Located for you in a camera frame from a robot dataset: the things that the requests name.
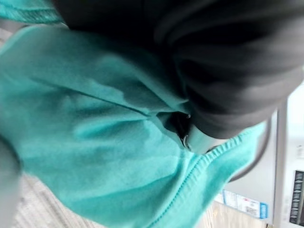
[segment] blue sticker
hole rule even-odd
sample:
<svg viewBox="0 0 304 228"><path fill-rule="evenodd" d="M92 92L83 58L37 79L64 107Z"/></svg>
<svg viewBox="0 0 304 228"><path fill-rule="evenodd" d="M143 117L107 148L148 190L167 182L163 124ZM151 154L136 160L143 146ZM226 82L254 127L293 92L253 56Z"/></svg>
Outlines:
<svg viewBox="0 0 304 228"><path fill-rule="evenodd" d="M268 218L268 205L260 203L260 219Z"/></svg>

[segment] label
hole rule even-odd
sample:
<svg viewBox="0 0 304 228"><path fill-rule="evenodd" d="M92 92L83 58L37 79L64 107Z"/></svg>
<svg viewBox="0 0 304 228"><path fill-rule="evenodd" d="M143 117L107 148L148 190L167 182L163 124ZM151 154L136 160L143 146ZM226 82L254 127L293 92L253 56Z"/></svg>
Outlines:
<svg viewBox="0 0 304 228"><path fill-rule="evenodd" d="M304 226L304 172L296 171L289 222Z"/></svg>
<svg viewBox="0 0 304 228"><path fill-rule="evenodd" d="M268 218L268 205L265 203L261 203L227 190L223 190L223 192L220 193L216 199L217 202L221 202L221 199L223 199L223 204L249 214L255 218Z"/></svg>

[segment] stitched seam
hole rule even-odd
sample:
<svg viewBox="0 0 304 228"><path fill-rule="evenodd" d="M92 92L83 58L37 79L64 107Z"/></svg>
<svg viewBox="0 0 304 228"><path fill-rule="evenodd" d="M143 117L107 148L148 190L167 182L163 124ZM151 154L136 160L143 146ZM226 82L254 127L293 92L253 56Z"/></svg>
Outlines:
<svg viewBox="0 0 304 228"><path fill-rule="evenodd" d="M40 8L40 9L21 9L21 8L18 8L18 7L14 7L12 5L8 5L7 3L4 3L2 1L0 1L0 4L6 8L10 8L10 9L13 9L13 10L20 10L20 11L55 11L53 8Z"/></svg>
<svg viewBox="0 0 304 228"><path fill-rule="evenodd" d="M165 209L165 211L154 221L152 222L147 228L152 228L156 223L158 223L162 217L164 217L166 215L166 213L169 211L169 209L173 206L173 204L176 201L176 198L179 196L180 191L182 190L183 186L186 184L186 182L188 181L190 175L194 172L195 169L197 169L198 164L204 160L205 162L205 166L209 165L211 162L213 162L216 158L218 158L219 156L221 156L224 152L228 152L232 149L234 149L235 147L237 147L238 145L240 145L243 142L243 139L241 138L242 136L247 136L249 133L252 133L253 129L250 129L244 133L241 133L240 135L238 135L237 137L234 137L233 141L230 142L229 144L231 144L229 146L228 149L224 148L228 146L228 143L221 145L217 148L215 148L214 150L210 151L206 156L203 156L202 158L200 158L196 164L194 165L194 167L191 169L190 173L187 175L187 177L185 178L185 180L182 182L182 184L180 185L179 189L177 190L177 193L175 194L174 198L172 199L172 201L170 202L170 204L168 205L168 207Z"/></svg>

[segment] sticker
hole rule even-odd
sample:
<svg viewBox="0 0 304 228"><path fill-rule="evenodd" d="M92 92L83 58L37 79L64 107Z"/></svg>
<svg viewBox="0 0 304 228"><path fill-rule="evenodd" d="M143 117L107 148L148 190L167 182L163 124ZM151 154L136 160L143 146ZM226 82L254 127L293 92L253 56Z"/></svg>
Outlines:
<svg viewBox="0 0 304 228"><path fill-rule="evenodd" d="M268 218L268 205L265 203L261 203L227 190L223 190L223 199L225 205L240 210L255 218Z"/></svg>
<svg viewBox="0 0 304 228"><path fill-rule="evenodd" d="M224 204L224 197L223 197L223 193L221 192L220 194L218 194L214 201L218 202L218 203L221 203L221 204Z"/></svg>

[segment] gray fabric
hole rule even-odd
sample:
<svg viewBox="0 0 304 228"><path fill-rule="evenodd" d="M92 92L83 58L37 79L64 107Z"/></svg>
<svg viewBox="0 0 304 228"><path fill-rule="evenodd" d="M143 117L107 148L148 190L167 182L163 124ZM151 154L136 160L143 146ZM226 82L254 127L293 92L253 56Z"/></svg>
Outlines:
<svg viewBox="0 0 304 228"><path fill-rule="evenodd" d="M0 139L0 228L13 221L19 199L19 162L12 149Z"/></svg>

